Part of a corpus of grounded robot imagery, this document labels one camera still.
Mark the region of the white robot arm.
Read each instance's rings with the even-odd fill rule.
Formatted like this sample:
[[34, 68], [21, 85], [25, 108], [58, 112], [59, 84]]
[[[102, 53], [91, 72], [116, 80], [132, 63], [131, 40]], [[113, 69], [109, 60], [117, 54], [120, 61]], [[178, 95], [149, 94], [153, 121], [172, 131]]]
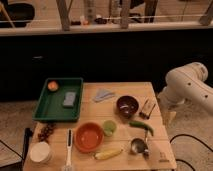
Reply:
[[185, 100], [198, 104], [213, 115], [213, 88], [205, 83], [207, 78], [207, 67], [200, 62], [174, 68], [166, 74], [166, 86], [157, 95], [165, 126], [176, 116], [173, 108], [182, 105]]

